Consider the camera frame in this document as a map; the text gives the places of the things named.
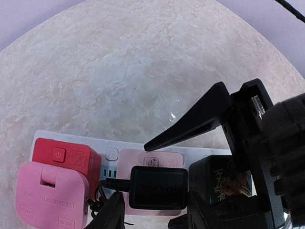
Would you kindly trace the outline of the black power adapter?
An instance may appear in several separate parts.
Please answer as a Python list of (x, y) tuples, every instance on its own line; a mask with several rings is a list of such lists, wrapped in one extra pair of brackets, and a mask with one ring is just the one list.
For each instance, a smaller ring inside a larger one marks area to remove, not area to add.
[(188, 171), (184, 168), (134, 166), (130, 179), (99, 181), (94, 200), (89, 199), (92, 219), (114, 192), (129, 194), (129, 206), (141, 210), (182, 210), (187, 206)]

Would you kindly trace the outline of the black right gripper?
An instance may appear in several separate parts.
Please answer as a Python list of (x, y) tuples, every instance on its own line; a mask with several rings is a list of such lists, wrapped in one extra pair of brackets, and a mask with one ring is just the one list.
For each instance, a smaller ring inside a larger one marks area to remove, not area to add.
[(259, 79), (231, 94), (222, 124), (235, 163), (250, 171), (273, 227), (288, 211), (294, 227), (305, 224), (305, 96), (273, 104)]

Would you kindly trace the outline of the pink folding extension socket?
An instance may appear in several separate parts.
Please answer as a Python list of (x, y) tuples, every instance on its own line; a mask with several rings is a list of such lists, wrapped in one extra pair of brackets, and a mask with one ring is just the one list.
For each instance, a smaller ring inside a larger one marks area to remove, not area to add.
[(31, 161), (18, 170), (15, 209), (23, 223), (36, 229), (83, 229), (89, 193), (80, 172)]

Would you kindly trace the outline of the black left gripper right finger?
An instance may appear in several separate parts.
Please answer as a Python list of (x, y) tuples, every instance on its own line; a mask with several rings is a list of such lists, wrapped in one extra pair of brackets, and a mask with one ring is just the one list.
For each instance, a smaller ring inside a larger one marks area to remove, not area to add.
[(171, 219), (169, 229), (214, 229), (214, 214), (196, 191), (188, 192), (187, 213)]

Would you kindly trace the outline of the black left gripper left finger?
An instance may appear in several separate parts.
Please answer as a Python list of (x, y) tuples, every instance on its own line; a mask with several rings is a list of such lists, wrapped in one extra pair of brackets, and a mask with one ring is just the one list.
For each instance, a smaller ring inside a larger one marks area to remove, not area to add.
[(89, 229), (124, 229), (125, 203), (121, 192), (114, 192), (93, 220)]

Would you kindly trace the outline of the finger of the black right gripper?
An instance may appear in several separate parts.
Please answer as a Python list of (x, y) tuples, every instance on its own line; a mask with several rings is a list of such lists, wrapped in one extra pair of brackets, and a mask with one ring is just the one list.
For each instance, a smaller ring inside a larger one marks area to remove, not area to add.
[(144, 145), (145, 151), (171, 146), (220, 126), (231, 112), (231, 97), (223, 82), (214, 84), (174, 125)]

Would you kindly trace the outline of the white power strip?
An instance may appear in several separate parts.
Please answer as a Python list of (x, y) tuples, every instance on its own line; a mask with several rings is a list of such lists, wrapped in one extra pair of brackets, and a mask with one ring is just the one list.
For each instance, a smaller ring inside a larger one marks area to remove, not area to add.
[(129, 179), (134, 166), (188, 169), (193, 162), (206, 156), (229, 154), (228, 149), (178, 146), (146, 152), (139, 143), (38, 130), (34, 135), (30, 160), (81, 172), (87, 177), (93, 193), (98, 180)]

